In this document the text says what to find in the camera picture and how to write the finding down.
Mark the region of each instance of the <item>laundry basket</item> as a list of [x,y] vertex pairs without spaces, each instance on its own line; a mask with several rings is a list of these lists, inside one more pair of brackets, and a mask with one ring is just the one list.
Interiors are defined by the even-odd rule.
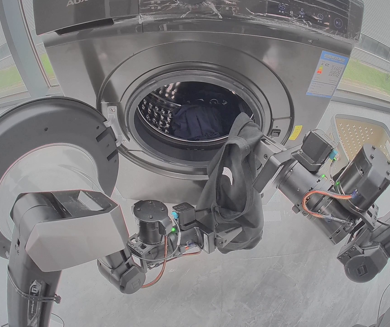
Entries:
[[335,175],[357,155],[364,143],[381,149],[390,161],[390,131],[379,121],[359,116],[336,114],[327,130],[330,138],[337,143],[338,160],[331,173]]

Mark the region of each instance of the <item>qr code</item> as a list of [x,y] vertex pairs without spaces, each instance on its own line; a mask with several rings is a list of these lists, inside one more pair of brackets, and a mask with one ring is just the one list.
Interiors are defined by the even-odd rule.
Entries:
[[340,76],[340,74],[342,73],[342,70],[343,70],[343,67],[338,67],[337,65],[334,65],[330,69],[330,73],[328,74],[328,76],[335,76],[336,78],[338,78]]

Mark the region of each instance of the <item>aux logo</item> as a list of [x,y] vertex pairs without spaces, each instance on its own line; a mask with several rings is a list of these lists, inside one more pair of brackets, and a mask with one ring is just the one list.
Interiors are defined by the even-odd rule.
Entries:
[[69,5],[76,5],[76,4],[82,3],[84,1],[88,1],[88,0],[70,0],[70,1],[68,1],[67,6],[69,6]]

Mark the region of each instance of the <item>black cloth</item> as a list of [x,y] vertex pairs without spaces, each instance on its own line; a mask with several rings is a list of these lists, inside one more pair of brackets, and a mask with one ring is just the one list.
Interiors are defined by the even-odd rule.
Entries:
[[184,95],[185,104],[213,106],[221,113],[221,123],[225,134],[227,134],[240,114],[238,97],[231,95],[230,91],[206,83],[191,83]]
[[206,140],[226,135],[221,113],[212,106],[182,105],[172,116],[174,136],[187,140]]
[[225,145],[207,167],[207,181],[196,205],[199,221],[215,233],[240,225],[243,231],[222,253],[254,248],[262,238],[263,209],[260,194],[252,187],[257,176],[254,148],[262,132],[247,114],[237,116]]

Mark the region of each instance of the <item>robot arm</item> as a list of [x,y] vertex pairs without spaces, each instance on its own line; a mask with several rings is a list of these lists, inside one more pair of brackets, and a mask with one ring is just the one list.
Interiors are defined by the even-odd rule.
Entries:
[[[390,184],[390,163],[372,145],[364,145],[333,179],[319,172],[336,155],[334,142],[311,131],[301,146],[286,149],[263,138],[255,151],[262,163],[254,188],[279,189],[293,211],[312,221],[336,244],[349,236],[338,259],[347,277],[366,282],[390,258],[390,212],[378,219],[375,200]],[[132,206],[138,232],[128,231],[119,205],[103,193],[58,191],[20,195],[12,210],[15,231],[9,256],[9,326],[47,327],[61,270],[98,259],[99,271],[119,291],[133,293],[144,285],[147,269],[186,254],[225,247],[241,231],[208,228],[210,210],[187,203],[173,207],[146,200]],[[133,261],[140,260],[140,265]]]

